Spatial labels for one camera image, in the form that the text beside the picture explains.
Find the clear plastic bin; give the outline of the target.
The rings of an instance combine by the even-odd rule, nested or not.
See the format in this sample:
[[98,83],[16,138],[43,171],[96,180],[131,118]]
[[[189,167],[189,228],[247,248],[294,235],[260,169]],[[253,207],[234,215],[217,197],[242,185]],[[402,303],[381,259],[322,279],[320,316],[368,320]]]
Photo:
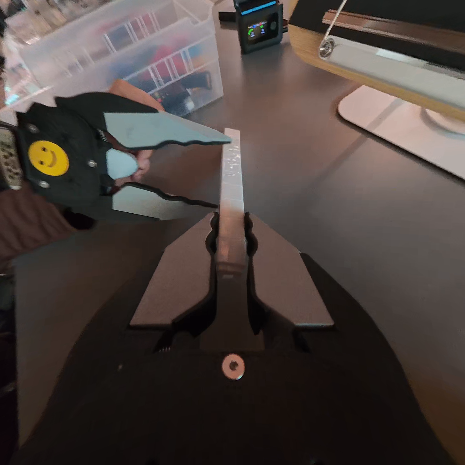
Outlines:
[[32,77],[9,107],[108,92],[125,80],[146,93],[191,93],[195,110],[223,97],[210,1],[111,1],[20,51]]

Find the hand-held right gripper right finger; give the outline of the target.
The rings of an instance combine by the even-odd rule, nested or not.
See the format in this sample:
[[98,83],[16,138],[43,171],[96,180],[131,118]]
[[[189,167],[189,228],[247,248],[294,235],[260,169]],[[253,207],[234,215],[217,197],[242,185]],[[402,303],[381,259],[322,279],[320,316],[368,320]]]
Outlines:
[[256,215],[246,213],[247,305],[255,335],[274,317],[296,330],[334,326],[299,250]]

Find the black charging case with screen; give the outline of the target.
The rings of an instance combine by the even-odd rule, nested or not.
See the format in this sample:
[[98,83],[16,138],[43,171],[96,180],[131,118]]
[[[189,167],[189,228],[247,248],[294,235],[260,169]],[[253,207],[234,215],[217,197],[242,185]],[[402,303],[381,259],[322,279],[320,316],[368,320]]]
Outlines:
[[235,19],[241,54],[281,43],[283,5],[278,0],[235,0]]

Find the black board book stand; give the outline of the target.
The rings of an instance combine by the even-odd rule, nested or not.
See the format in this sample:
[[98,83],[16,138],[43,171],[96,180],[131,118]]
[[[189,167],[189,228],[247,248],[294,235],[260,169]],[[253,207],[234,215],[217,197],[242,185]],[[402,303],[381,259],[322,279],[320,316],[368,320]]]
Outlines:
[[347,122],[465,178],[465,2],[293,1],[290,40],[314,67],[361,86]]

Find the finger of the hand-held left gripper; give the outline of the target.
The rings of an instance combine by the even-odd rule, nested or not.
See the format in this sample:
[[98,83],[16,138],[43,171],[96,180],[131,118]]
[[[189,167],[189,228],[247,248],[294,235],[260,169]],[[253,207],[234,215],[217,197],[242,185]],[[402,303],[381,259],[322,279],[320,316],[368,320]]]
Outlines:
[[192,200],[185,196],[167,194],[159,188],[129,182],[112,196],[114,211],[131,213],[156,220],[190,218],[218,210],[218,205],[207,201]]
[[232,138],[170,113],[104,113],[106,131],[122,146],[146,150],[175,144],[223,145]]

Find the person's left forearm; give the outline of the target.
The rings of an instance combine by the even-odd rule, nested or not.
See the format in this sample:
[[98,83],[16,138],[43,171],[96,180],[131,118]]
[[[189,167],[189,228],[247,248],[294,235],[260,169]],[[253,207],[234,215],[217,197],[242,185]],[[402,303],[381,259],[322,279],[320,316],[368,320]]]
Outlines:
[[14,259],[37,248],[94,227],[96,220],[69,207],[57,206],[29,184],[0,194],[0,269],[6,274]]

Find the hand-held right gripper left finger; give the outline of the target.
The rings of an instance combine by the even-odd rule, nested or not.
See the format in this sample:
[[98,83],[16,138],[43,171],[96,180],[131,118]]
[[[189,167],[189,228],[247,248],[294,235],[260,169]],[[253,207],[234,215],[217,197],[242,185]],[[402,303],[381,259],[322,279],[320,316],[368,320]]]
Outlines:
[[211,212],[162,253],[129,323],[132,329],[200,334],[213,321],[218,213]]

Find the white block bar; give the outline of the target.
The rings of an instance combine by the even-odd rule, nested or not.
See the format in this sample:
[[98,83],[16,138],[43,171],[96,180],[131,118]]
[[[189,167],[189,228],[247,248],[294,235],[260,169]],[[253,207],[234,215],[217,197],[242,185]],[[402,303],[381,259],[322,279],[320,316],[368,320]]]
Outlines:
[[240,276],[247,266],[245,207],[241,168],[240,131],[224,129],[231,141],[223,146],[215,254],[219,276]]

